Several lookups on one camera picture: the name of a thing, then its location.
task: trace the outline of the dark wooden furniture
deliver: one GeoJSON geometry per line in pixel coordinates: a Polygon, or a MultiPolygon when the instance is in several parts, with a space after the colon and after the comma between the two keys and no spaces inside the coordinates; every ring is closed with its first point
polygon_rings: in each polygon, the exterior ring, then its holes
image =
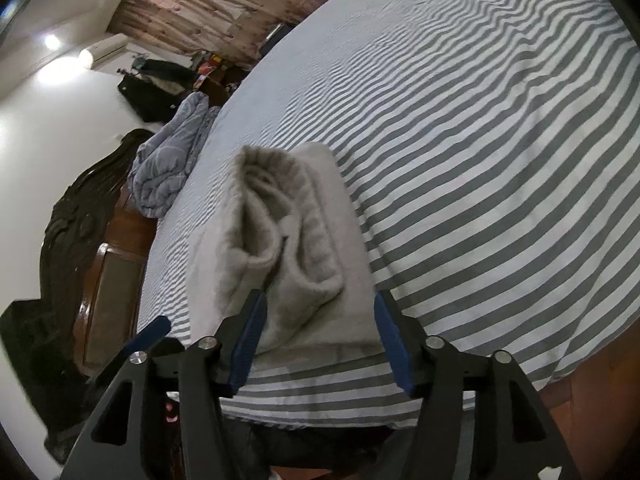
{"type": "Polygon", "coordinates": [[[602,478],[640,424],[640,321],[541,395],[582,480],[602,478]]]}
{"type": "Polygon", "coordinates": [[[155,223],[132,211],[122,186],[138,146],[151,135],[128,133],[66,190],[45,231],[41,298],[16,300],[0,317],[6,353],[47,428],[45,446],[60,463],[74,442],[65,431],[82,421],[87,375],[134,327],[155,223]]]}
{"type": "Polygon", "coordinates": [[[230,66],[221,75],[213,72],[207,77],[198,90],[209,96],[209,106],[223,106],[230,97],[226,88],[228,85],[239,85],[249,73],[239,66],[230,66]]]}
{"type": "Polygon", "coordinates": [[[146,259],[156,220],[143,217],[122,187],[102,243],[84,276],[74,323],[74,362],[92,376],[136,333],[146,259]]]}

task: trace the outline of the striped bed sheet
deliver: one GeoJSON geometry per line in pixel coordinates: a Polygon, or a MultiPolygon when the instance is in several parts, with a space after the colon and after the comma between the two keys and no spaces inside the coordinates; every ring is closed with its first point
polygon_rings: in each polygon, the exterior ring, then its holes
{"type": "MultiPolygon", "coordinates": [[[[190,342],[188,238],[238,148],[324,142],[377,287],[462,351],[513,353],[541,388],[639,315],[639,83],[607,0],[330,0],[220,112],[159,225],[139,327],[164,314],[190,342]]],[[[223,409],[415,424],[383,354],[338,354],[254,370],[223,409]]]]}

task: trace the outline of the folded gray towel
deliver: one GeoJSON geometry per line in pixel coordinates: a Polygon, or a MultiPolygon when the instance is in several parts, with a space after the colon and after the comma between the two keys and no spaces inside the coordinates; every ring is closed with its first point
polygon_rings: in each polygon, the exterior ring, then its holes
{"type": "Polygon", "coordinates": [[[258,366],[279,363],[277,348],[292,358],[321,346],[378,345],[369,263],[331,151],[245,146],[226,185],[225,199],[190,238],[192,341],[215,333],[251,288],[265,287],[258,366]]]}
{"type": "Polygon", "coordinates": [[[174,118],[141,144],[129,172],[129,190],[138,210],[162,218],[195,166],[220,107],[209,108],[209,97],[190,94],[174,118]]]}

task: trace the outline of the metal screw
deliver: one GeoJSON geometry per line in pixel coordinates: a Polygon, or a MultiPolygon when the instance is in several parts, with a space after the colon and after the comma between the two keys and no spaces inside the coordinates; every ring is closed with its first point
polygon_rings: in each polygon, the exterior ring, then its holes
{"type": "Polygon", "coordinates": [[[444,340],[436,335],[430,335],[427,338],[427,346],[429,348],[433,348],[434,350],[439,350],[444,346],[444,340]]]}
{"type": "Polygon", "coordinates": [[[129,361],[135,365],[141,365],[146,361],[146,357],[146,352],[133,352],[133,354],[129,356],[129,361]]]}
{"type": "Polygon", "coordinates": [[[213,336],[203,337],[200,341],[198,341],[198,348],[202,348],[203,350],[211,350],[218,346],[218,340],[213,336]]]}
{"type": "Polygon", "coordinates": [[[509,354],[508,352],[505,352],[504,350],[498,350],[495,353],[495,360],[498,361],[499,363],[502,363],[503,365],[507,365],[511,362],[511,354],[509,354]]]}
{"type": "Polygon", "coordinates": [[[560,478],[561,472],[562,466],[546,466],[542,471],[538,473],[538,478],[540,478],[540,480],[558,480],[560,478]]]}

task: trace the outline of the curtain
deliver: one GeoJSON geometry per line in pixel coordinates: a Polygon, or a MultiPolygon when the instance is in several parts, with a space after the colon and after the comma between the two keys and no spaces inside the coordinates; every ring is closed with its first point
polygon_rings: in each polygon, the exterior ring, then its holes
{"type": "Polygon", "coordinates": [[[299,23],[325,1],[122,0],[109,31],[178,54],[204,49],[251,65],[277,23],[299,23]]]}

